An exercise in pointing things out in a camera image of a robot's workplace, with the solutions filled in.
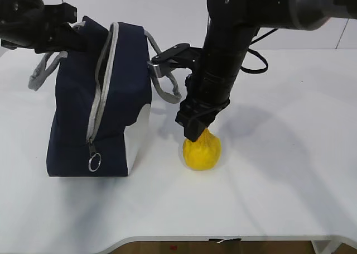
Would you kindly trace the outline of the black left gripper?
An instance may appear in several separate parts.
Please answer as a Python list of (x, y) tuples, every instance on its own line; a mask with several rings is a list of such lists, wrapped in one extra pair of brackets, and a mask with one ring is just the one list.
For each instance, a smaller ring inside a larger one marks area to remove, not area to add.
[(77, 9), (68, 4), (44, 4), (43, 0), (1, 0), (1, 46), (36, 53), (87, 49), (86, 38), (70, 25)]

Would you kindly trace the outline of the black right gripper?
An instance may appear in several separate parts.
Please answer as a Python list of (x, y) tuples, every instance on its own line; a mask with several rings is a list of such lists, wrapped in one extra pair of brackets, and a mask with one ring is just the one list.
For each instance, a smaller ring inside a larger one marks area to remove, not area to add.
[(184, 136), (197, 141), (205, 128), (214, 121), (217, 114), (230, 103), (230, 94), (209, 95), (208, 100), (194, 98), (190, 94), (180, 103), (175, 121), (184, 128)]

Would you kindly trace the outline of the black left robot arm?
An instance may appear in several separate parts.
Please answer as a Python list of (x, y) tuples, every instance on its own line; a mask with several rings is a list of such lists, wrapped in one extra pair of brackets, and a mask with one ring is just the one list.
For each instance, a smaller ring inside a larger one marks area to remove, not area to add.
[(24, 48), (41, 54), (87, 49), (86, 38), (70, 25), (77, 9), (68, 4), (44, 4), (43, 0), (1, 0), (1, 46)]

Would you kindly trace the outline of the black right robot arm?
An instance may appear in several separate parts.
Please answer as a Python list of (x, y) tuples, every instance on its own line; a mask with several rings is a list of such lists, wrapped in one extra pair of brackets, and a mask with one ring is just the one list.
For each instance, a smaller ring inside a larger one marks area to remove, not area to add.
[(228, 106), (260, 28), (313, 31), (331, 18), (356, 18), (356, 0), (207, 0), (207, 8), (210, 25), (176, 116), (193, 142)]

